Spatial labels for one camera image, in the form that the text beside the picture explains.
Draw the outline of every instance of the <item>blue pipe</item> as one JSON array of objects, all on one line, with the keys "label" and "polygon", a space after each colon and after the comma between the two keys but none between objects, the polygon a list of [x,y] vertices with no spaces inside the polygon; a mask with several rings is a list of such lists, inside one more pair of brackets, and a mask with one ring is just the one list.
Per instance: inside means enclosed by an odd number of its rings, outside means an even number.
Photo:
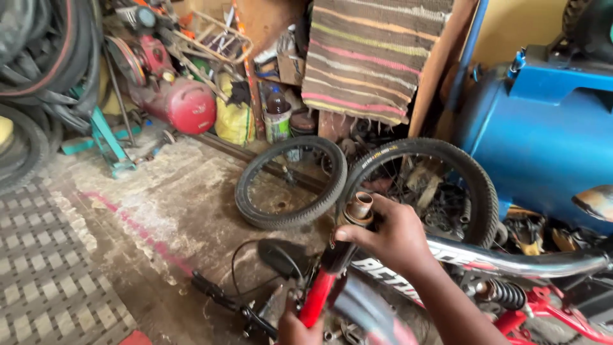
[{"label": "blue pipe", "polygon": [[464,77],[466,76],[470,59],[473,57],[474,46],[476,45],[477,38],[479,37],[481,24],[483,24],[483,18],[485,17],[488,2],[489,0],[481,0],[477,6],[477,11],[474,14],[473,25],[470,27],[470,32],[468,33],[468,38],[466,39],[466,45],[464,46],[462,57],[460,57],[458,73],[455,75],[453,84],[451,84],[451,90],[449,90],[449,99],[447,100],[447,104],[445,104],[445,110],[449,110],[451,112],[455,112],[456,110],[455,108],[457,107],[458,99],[462,93]]}]

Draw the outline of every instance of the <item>blue container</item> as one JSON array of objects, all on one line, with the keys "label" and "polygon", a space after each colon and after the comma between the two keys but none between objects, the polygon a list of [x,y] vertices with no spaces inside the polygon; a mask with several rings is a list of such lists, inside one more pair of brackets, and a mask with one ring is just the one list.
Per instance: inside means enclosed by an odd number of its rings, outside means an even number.
[{"label": "blue container", "polygon": [[505,67],[490,71],[457,117],[453,143],[487,171],[501,218],[516,204],[613,233],[613,223],[571,202],[588,188],[613,184],[613,74],[588,67],[553,67],[545,47],[531,46],[516,79]]}]

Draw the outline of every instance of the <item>checkered mat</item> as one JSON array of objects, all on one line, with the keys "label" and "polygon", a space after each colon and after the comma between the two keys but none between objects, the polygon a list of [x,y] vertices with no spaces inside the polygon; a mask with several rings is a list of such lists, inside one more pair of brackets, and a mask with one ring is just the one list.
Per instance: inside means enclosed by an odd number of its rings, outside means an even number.
[{"label": "checkered mat", "polygon": [[135,326],[41,180],[0,197],[0,345],[119,344]]}]

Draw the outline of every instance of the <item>striped cloth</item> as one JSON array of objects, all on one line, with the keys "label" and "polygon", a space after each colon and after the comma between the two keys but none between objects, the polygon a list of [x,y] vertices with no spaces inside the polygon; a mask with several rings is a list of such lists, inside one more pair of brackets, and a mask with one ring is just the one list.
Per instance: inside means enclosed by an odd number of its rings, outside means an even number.
[{"label": "striped cloth", "polygon": [[302,98],[388,125],[406,117],[454,0],[314,0]]}]

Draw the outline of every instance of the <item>plastic bag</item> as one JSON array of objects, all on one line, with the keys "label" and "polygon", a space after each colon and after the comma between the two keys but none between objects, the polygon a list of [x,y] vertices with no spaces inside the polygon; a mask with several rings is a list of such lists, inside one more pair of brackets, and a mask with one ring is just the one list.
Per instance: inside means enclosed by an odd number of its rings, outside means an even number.
[{"label": "plastic bag", "polygon": [[[227,73],[218,76],[219,87],[228,96],[232,96],[232,78]],[[217,121],[215,132],[221,139],[233,144],[245,146],[255,139],[255,118],[251,107],[243,103],[242,109],[236,104],[224,103],[217,98]]]}]

